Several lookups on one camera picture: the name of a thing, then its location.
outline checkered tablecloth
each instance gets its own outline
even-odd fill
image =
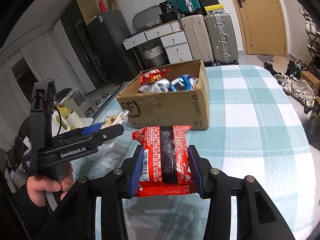
[[[210,87],[210,127],[189,131],[201,157],[229,176],[254,176],[288,223],[296,239],[310,233],[316,178],[309,144],[300,120],[276,80],[263,68],[231,65],[206,68]],[[114,99],[96,120],[118,114]],[[111,151],[73,161],[74,176],[104,176],[131,157],[135,129],[125,125]],[[199,195],[154,196],[123,200],[130,240],[202,239],[209,200]],[[97,201],[97,239],[100,239]],[[231,239],[236,239],[236,199],[232,198]]]

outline wooden door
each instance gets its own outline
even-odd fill
[[[286,32],[279,0],[233,0],[247,54],[286,57]]]

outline ceiling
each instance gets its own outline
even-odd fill
[[[52,29],[70,2],[35,0],[17,21],[0,49],[0,64],[26,42]]]

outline red snack package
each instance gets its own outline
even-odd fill
[[[191,126],[145,127],[132,133],[144,146],[143,170],[136,196],[195,193],[185,133]]]
[[[152,69],[140,76],[140,84],[146,84],[146,83],[154,83],[160,78],[164,78],[167,73],[171,71],[170,69],[164,70],[164,69]]]

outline human hand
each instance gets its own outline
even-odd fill
[[[61,200],[66,195],[68,190],[73,185],[72,165],[68,164],[67,176],[61,181],[61,183],[50,179],[43,175],[36,175],[29,177],[27,180],[27,193],[31,201],[39,206],[43,207],[46,205],[44,191],[47,192],[58,192],[62,191]]]

